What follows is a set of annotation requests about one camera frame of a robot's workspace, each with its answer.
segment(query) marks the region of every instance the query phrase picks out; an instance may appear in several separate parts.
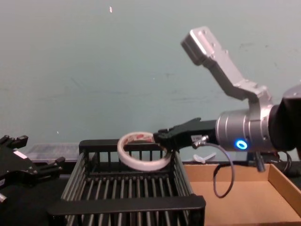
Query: blue led ring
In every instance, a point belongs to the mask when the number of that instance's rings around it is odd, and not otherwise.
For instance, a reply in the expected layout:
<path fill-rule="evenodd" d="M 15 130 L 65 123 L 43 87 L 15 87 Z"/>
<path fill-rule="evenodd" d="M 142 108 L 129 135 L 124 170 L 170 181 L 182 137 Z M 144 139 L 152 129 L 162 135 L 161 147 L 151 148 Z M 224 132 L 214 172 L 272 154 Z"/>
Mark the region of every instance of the blue led ring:
<path fill-rule="evenodd" d="M 235 146 L 240 150 L 245 150 L 248 148 L 248 144 L 244 140 L 236 141 Z"/>

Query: white zip tie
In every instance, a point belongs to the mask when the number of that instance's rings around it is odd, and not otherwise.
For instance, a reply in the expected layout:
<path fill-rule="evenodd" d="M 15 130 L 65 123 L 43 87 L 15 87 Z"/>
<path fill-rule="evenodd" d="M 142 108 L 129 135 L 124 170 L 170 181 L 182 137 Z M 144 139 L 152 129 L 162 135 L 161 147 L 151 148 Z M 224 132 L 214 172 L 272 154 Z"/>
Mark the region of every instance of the white zip tie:
<path fill-rule="evenodd" d="M 215 156 L 216 156 L 216 153 L 215 153 L 215 152 L 212 153 L 212 154 L 210 154 L 210 155 L 208 155 L 207 157 L 204 157 L 204 158 L 202 158 L 201 156 L 199 156 L 199 155 L 197 155 L 197 154 L 194 154 L 194 155 L 193 155 L 193 159 L 194 159 L 195 161 L 198 161 L 198 162 L 201 162 L 201 163 L 205 164 L 205 163 L 206 163 L 206 160 L 211 159 L 211 158 L 213 158 L 213 157 L 215 157 Z"/>

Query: roll of tape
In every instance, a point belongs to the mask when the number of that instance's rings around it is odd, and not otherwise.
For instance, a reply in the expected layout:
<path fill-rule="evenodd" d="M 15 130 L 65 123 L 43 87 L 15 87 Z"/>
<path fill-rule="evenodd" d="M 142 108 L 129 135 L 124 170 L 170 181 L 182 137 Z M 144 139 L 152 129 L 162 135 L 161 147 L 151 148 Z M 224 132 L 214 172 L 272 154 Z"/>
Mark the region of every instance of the roll of tape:
<path fill-rule="evenodd" d="M 164 168 L 169 162 L 171 158 L 171 154 L 166 151 L 165 148 L 161 147 L 166 155 L 159 160 L 156 161 L 142 161 L 130 156 L 125 150 L 124 146 L 130 142 L 136 140 L 144 140 L 147 142 L 155 143 L 154 137 L 152 133 L 147 132 L 133 132 L 124 135 L 117 144 L 117 151 L 120 160 L 130 168 L 140 171 L 155 171 L 161 168 Z"/>

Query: metal rack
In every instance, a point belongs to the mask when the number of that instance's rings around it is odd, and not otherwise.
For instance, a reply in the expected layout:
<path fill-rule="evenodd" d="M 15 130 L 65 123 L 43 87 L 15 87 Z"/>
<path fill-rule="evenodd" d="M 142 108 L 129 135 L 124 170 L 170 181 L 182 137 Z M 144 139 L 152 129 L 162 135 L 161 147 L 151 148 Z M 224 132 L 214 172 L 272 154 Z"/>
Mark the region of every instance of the metal rack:
<path fill-rule="evenodd" d="M 61 200 L 49 208 L 50 226 L 194 226 L 204 224 L 205 200 L 193 194 L 178 152 L 155 172 L 113 162 L 118 140 L 84 140 Z M 129 154 L 163 151 L 156 144 L 128 144 Z M 101 154 L 107 161 L 101 161 Z"/>

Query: brown cardboard tray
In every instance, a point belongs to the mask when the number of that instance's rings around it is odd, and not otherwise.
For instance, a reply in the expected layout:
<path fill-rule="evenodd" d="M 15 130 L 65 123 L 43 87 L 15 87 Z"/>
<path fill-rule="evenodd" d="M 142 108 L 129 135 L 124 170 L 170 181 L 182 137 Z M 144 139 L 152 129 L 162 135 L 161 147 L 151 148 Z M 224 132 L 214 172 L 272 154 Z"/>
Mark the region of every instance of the brown cardboard tray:
<path fill-rule="evenodd" d="M 185 165 L 195 194 L 206 200 L 206 226 L 301 226 L 301 191 L 274 165 L 264 173 L 256 168 L 236 166 L 230 193 L 219 199 L 213 192 L 216 165 Z M 224 193 L 231 181 L 231 168 L 219 170 L 217 191 Z"/>

